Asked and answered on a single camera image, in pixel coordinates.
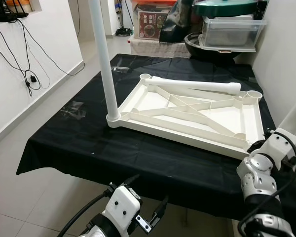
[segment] electrical wire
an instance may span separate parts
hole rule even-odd
[[[86,206],[84,206],[60,231],[60,233],[57,235],[57,237],[63,237],[64,234],[67,232],[67,230],[73,225],[73,223],[86,211],[88,210],[93,204],[95,204],[97,201],[101,200],[106,196],[106,193],[102,193],[98,195],[95,199],[90,201]]]
[[[55,63],[55,61],[53,59],[51,59],[51,57],[46,53],[46,51],[43,49],[43,47],[34,39],[34,37],[31,35],[30,31],[26,28],[26,26],[23,24],[23,22],[18,19],[18,22],[22,24],[22,26],[24,26],[25,30],[27,31],[27,33],[29,34],[29,36],[32,38],[32,40],[34,40],[34,42],[41,48],[41,50],[43,51],[43,53],[55,64],[55,66],[60,70],[62,71],[63,73],[65,73],[66,75],[68,76],[75,76],[77,75],[78,73],[80,73],[84,68],[85,68],[85,63],[83,64],[83,67],[75,74],[69,74],[69,73],[66,73],[64,70],[62,70],[58,65],[57,63]]]
[[[291,147],[293,148],[293,151],[295,153],[295,157],[296,157],[296,146],[295,144],[291,141],[291,139],[289,139],[286,135],[275,131],[274,134],[277,134],[283,138],[285,138],[289,144],[291,145]],[[242,230],[242,226],[246,223],[246,221],[249,220],[250,217],[252,217],[254,214],[257,213],[257,211],[264,206],[267,202],[269,202],[271,199],[275,198],[276,196],[278,196],[283,190],[285,190],[290,184],[292,184],[292,182],[296,179],[296,168],[295,171],[293,173],[293,176],[291,177],[291,179],[289,180],[289,182],[287,182],[284,186],[282,186],[278,191],[276,191],[275,193],[273,193],[271,196],[267,197],[263,202],[261,202],[254,210],[252,210],[248,215],[246,215],[239,223],[238,223],[238,232],[240,233],[240,235],[242,237],[246,237],[245,232]]]
[[[16,14],[18,14],[18,9],[16,8],[15,1],[14,1],[14,0],[12,0],[12,2],[13,2],[13,5],[14,5],[14,8],[15,8]]]
[[[32,53],[31,51],[31,48],[30,48],[30,45],[28,44],[28,48],[29,48],[29,51],[31,53],[31,55],[33,56],[33,58],[37,61],[37,63],[39,64],[39,66],[42,68],[42,70],[45,72],[47,78],[48,78],[48,86],[47,87],[43,87],[43,85],[41,86],[43,89],[48,89],[49,86],[50,86],[50,83],[51,83],[51,80],[50,80],[50,77],[48,76],[46,70],[44,69],[44,67],[40,64],[40,62],[36,59],[35,55]]]
[[[25,37],[25,30],[24,30],[24,28],[23,28],[23,35],[24,35],[24,42],[25,42],[25,49],[26,49],[26,57],[27,57],[27,63],[28,63],[28,68],[27,68],[26,70],[21,69],[21,66],[19,65],[18,61],[16,60],[16,57],[14,56],[14,54],[13,54],[13,52],[12,52],[10,46],[9,46],[8,43],[6,42],[6,39],[5,39],[4,35],[3,35],[3,33],[1,32],[1,30],[0,30],[0,35],[1,35],[1,37],[2,37],[2,39],[3,39],[3,41],[4,41],[4,43],[5,43],[6,47],[8,48],[9,52],[11,53],[11,55],[12,55],[12,57],[13,57],[13,59],[14,59],[16,65],[18,66],[18,68],[14,67],[14,66],[13,66],[13,65],[7,60],[7,58],[6,58],[6,57],[0,52],[1,56],[6,60],[6,62],[7,62],[12,68],[14,68],[14,69],[16,69],[16,70],[18,70],[18,71],[20,71],[20,72],[22,73],[22,76],[23,76],[23,78],[24,78],[25,85],[27,86],[28,91],[29,91],[29,95],[32,96],[33,93],[32,93],[31,90],[39,90],[39,89],[41,88],[41,83],[40,83],[40,80],[39,80],[38,76],[36,75],[36,73],[34,73],[34,72],[31,70],[31,65],[30,65],[30,60],[29,60],[29,55],[28,55],[28,48],[27,48],[27,42],[26,42],[26,37]],[[37,82],[38,82],[38,88],[34,88],[34,87],[32,87],[31,84],[28,82],[28,80],[27,80],[27,73],[32,73],[32,74],[34,74],[34,76],[36,77]]]
[[[78,5],[78,17],[79,17],[79,29],[78,29],[78,34],[77,34],[77,38],[80,34],[80,8],[79,8],[79,0],[77,0],[77,5]]]
[[[118,18],[119,24],[121,26],[121,28],[124,28],[124,25],[122,24],[122,22],[120,21],[120,17]]]

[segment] plastic bin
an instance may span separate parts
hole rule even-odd
[[[141,40],[159,40],[161,26],[176,0],[132,0],[134,38]]]
[[[266,25],[265,20],[252,20],[251,15],[204,18],[202,42],[206,47],[255,48]]]

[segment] table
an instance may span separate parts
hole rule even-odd
[[[185,58],[118,54],[111,66],[118,105],[142,73],[180,80],[233,81],[241,83],[242,90],[263,93],[249,65],[218,67]],[[259,106],[264,129],[274,129],[264,98]],[[141,196],[162,200],[169,195],[172,204],[214,216],[235,220],[244,216],[236,173],[239,160],[123,127],[110,128],[106,114],[101,75],[97,74],[28,140],[16,174],[53,167],[106,185],[140,174],[132,187]],[[278,187],[290,175],[277,175]],[[296,181],[280,198],[296,235]]]

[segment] white wall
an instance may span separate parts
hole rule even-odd
[[[88,0],[68,0],[71,14],[74,20],[74,28],[76,30],[76,33],[78,33],[79,28],[77,1],[79,1],[80,10],[80,34],[78,40],[79,42],[94,41],[94,34],[92,29],[91,14]]]
[[[278,126],[296,103],[296,0],[271,0],[264,18],[267,27],[248,62]]]
[[[79,42],[88,42],[94,40],[93,28],[91,22],[91,14],[89,9],[88,0],[68,0],[70,10],[74,20],[74,27],[78,32],[79,18],[78,18],[78,7],[77,1],[79,1],[80,9],[80,34],[78,37]],[[114,0],[100,0],[101,11],[103,16],[104,30],[107,36],[113,36],[120,23],[118,15],[115,11]]]
[[[123,24],[125,28],[133,28],[133,24],[132,21],[134,22],[133,19],[133,5],[132,5],[132,1],[131,0],[123,0],[122,1],[122,8],[123,8]]]
[[[82,62],[82,56],[75,36],[68,0],[33,1],[40,3],[41,11],[30,13],[22,21],[50,57],[63,70],[70,72]],[[21,68],[25,69],[27,60],[20,25],[18,23],[0,23],[0,30],[19,61]],[[65,76],[46,58],[31,39],[29,39],[29,45],[31,51],[51,78],[51,84],[48,89],[33,91],[33,97],[30,97],[22,74],[9,67],[0,56],[0,132]],[[0,50],[15,65],[1,36]],[[43,87],[47,87],[48,79],[45,73],[31,54],[29,54],[29,57],[31,70],[37,74]]]

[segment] tile floor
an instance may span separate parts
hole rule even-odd
[[[130,54],[127,38],[108,39],[108,45],[110,58],[117,53]],[[95,43],[80,46],[85,69],[58,88],[0,142],[0,237],[56,237],[71,217],[105,188],[52,168],[15,175],[27,139],[99,72]],[[105,205],[106,200],[102,200],[89,209],[66,237],[79,235]],[[143,216],[150,217],[156,206],[156,201],[145,198]],[[145,234],[137,229],[132,236]],[[227,221],[193,210],[186,215],[185,208],[169,205],[150,236],[227,237]]]

